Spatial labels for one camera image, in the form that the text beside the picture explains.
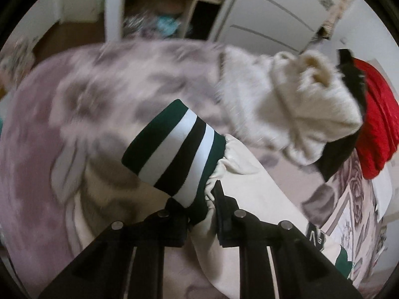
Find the green white varsity jacket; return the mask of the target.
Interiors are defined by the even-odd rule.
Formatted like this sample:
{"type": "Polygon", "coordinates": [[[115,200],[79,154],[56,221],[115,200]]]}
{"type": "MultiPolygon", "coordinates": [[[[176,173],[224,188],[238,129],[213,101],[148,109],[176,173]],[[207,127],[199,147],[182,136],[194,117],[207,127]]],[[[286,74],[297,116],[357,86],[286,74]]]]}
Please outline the green white varsity jacket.
{"type": "Polygon", "coordinates": [[[180,100],[126,149],[122,164],[168,195],[201,270],[228,298],[354,298],[346,250],[311,224],[254,155],[180,100]]]}

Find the white quilted floral mat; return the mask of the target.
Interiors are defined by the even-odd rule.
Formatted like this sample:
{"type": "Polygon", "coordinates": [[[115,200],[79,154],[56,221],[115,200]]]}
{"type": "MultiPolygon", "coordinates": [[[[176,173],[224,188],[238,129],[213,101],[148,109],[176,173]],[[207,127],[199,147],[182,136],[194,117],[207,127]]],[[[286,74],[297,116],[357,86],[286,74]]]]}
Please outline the white quilted floral mat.
{"type": "Polygon", "coordinates": [[[352,263],[349,278],[360,288],[375,265],[381,224],[377,221],[372,181],[363,177],[357,152],[325,185],[332,191],[333,207],[321,229],[346,250],[352,263]]]}

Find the black garment on bed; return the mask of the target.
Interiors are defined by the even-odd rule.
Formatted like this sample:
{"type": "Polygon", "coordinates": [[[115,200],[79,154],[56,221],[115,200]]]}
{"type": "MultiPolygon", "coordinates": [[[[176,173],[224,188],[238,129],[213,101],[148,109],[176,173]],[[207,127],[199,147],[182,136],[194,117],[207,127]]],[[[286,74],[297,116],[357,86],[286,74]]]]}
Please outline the black garment on bed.
{"type": "Polygon", "coordinates": [[[333,140],[329,141],[315,163],[325,181],[328,181],[352,154],[365,122],[367,110],[365,73],[355,66],[349,49],[337,51],[338,81],[331,99],[333,140]]]}

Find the red folded duvet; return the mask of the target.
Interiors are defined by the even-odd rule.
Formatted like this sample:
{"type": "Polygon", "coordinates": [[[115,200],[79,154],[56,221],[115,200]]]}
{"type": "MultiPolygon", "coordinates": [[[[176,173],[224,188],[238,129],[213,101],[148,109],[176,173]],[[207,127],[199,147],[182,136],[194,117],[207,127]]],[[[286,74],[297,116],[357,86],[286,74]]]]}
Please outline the red folded duvet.
{"type": "Polygon", "coordinates": [[[363,177],[377,177],[398,150],[398,101],[385,78],[371,64],[355,59],[367,86],[365,121],[356,143],[363,177]]]}

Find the cream fluffy garment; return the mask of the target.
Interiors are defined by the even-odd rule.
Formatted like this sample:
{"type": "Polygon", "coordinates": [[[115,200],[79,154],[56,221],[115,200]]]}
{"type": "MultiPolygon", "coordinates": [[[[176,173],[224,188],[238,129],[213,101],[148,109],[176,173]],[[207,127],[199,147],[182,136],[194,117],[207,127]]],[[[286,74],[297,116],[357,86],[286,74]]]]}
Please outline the cream fluffy garment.
{"type": "Polygon", "coordinates": [[[337,81],[337,68],[318,51],[254,55],[227,45],[216,89],[238,139],[310,165],[333,140],[337,81]]]}

